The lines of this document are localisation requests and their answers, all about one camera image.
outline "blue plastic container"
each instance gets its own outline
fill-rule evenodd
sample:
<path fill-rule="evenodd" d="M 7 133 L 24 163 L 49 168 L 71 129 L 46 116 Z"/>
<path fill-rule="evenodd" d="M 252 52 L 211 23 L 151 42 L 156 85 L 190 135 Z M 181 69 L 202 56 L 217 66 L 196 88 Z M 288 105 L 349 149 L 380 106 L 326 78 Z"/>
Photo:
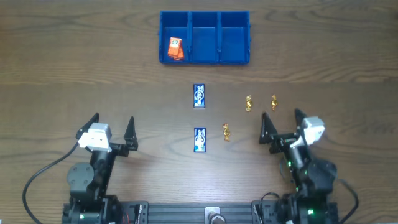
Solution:
<path fill-rule="evenodd" d="M 250 61 L 250 15 L 243 12 L 160 12 L 159 61 L 164 64 L 232 64 Z M 184 60 L 167 55 L 181 38 Z"/>

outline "wooden surface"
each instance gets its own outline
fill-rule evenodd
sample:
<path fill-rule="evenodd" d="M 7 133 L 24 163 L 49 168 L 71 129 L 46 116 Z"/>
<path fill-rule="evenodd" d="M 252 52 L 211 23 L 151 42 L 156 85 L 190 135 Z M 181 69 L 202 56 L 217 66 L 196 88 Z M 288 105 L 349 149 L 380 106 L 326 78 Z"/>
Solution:
<path fill-rule="evenodd" d="M 160 64 L 161 10 L 250 10 L 250 64 Z M 94 112 L 114 142 L 136 119 L 139 151 L 116 159 L 108 189 L 121 200 L 250 202 L 292 192 L 280 155 L 257 142 L 263 111 L 290 132 L 298 107 L 324 120 L 312 150 L 359 194 L 348 223 L 398 221 L 397 10 L 396 0 L 1 1 L 0 219 L 32 223 L 26 181 L 70 150 Z M 206 83 L 205 110 L 192 109 L 193 83 Z M 193 153 L 195 126 L 207 127 L 206 154 Z M 34 180 L 27 199 L 42 222 L 60 223 L 67 172 L 89 158 L 78 150 Z M 331 199 L 341 217 L 353 206 L 340 184 Z"/>

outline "blue and white packet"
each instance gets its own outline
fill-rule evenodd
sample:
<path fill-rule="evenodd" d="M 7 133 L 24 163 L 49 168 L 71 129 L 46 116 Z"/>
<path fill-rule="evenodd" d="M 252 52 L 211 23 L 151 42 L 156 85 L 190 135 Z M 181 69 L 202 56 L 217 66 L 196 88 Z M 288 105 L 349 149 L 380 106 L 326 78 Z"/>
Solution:
<path fill-rule="evenodd" d="M 206 128 L 195 128 L 193 152 L 206 152 Z"/>
<path fill-rule="evenodd" d="M 205 108 L 205 84 L 193 84 L 193 107 Z"/>

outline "orange candy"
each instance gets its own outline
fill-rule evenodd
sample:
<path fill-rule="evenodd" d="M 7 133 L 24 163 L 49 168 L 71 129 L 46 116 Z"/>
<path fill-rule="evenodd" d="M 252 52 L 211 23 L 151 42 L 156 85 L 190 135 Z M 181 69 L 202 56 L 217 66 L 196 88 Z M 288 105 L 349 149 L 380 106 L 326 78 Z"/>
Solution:
<path fill-rule="evenodd" d="M 182 39 L 171 37 L 169 44 L 169 51 L 167 55 L 174 60 L 183 60 L 184 51 L 182 49 Z"/>

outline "gold candy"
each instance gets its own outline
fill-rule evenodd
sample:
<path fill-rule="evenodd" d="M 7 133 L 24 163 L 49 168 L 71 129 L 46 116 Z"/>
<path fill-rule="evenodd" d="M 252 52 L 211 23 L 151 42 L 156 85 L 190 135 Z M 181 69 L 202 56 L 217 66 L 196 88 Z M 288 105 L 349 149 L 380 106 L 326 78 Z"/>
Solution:
<path fill-rule="evenodd" d="M 246 111 L 250 112 L 252 105 L 253 105 L 253 102 L 251 101 L 251 96 L 247 96 L 246 97 Z"/>
<path fill-rule="evenodd" d="M 228 129 L 228 124 L 223 125 L 224 128 L 224 140 L 229 141 L 229 136 L 231 135 L 231 131 Z"/>
<path fill-rule="evenodd" d="M 273 97 L 273 100 L 271 101 L 272 110 L 275 111 L 275 107 L 276 105 L 278 105 L 278 101 L 276 100 L 275 94 L 273 94 L 272 97 Z"/>

